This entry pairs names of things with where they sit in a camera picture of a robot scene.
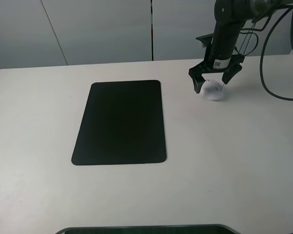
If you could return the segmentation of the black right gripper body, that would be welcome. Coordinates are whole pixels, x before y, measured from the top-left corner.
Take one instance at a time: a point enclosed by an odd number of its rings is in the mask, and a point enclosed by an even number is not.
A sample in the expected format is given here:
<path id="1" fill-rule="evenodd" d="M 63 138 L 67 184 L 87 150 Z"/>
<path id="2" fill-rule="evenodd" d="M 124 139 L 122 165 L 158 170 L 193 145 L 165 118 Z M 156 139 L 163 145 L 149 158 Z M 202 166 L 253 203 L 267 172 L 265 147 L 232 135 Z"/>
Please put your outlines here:
<path id="1" fill-rule="evenodd" d="M 196 40 L 206 48 L 203 61 L 195 66 L 199 72 L 221 72 L 244 61 L 241 53 L 231 55 L 230 58 L 220 58 L 220 55 L 212 53 L 213 34 L 196 37 Z"/>

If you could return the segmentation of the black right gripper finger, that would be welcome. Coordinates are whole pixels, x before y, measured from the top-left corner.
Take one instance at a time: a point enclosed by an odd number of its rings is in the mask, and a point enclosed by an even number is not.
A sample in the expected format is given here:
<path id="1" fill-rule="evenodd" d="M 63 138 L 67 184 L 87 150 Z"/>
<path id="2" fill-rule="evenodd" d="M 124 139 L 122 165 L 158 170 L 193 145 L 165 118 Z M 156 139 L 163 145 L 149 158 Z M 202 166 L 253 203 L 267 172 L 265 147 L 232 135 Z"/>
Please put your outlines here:
<path id="1" fill-rule="evenodd" d="M 194 85 L 194 91 L 199 94 L 201 92 L 201 87 L 206 81 L 203 74 L 206 73 L 206 64 L 201 62 L 198 65 L 189 69 L 189 76 L 191 77 Z"/>
<path id="2" fill-rule="evenodd" d="M 222 76 L 222 82 L 224 84 L 228 84 L 230 80 L 240 71 L 242 70 L 242 66 L 240 64 L 236 64 L 228 68 Z"/>

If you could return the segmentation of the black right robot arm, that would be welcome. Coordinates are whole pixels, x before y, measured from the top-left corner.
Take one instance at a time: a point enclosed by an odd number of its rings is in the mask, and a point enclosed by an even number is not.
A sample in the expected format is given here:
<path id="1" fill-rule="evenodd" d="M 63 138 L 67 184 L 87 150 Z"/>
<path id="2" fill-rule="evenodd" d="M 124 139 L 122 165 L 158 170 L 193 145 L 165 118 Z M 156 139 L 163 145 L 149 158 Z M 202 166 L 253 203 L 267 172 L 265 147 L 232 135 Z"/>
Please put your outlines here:
<path id="1" fill-rule="evenodd" d="M 204 74 L 222 73 L 222 82 L 229 81 L 241 71 L 245 56 L 233 54 L 239 34 L 251 20 L 257 23 L 263 18 L 270 19 L 278 9 L 293 9 L 293 0 L 217 0 L 214 7 L 216 20 L 212 34 L 197 38 L 206 48 L 201 63 L 189 70 L 194 90 L 201 92 L 205 83 Z"/>

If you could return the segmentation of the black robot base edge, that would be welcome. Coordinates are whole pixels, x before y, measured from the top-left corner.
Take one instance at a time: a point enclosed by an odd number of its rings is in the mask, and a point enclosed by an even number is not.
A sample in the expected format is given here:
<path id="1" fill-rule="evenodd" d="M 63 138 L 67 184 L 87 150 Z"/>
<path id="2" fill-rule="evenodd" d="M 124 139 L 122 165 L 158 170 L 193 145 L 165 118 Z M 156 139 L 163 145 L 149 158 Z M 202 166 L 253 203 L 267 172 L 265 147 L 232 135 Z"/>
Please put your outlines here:
<path id="1" fill-rule="evenodd" d="M 168 225 L 66 228 L 58 234 L 237 234 L 223 225 Z"/>

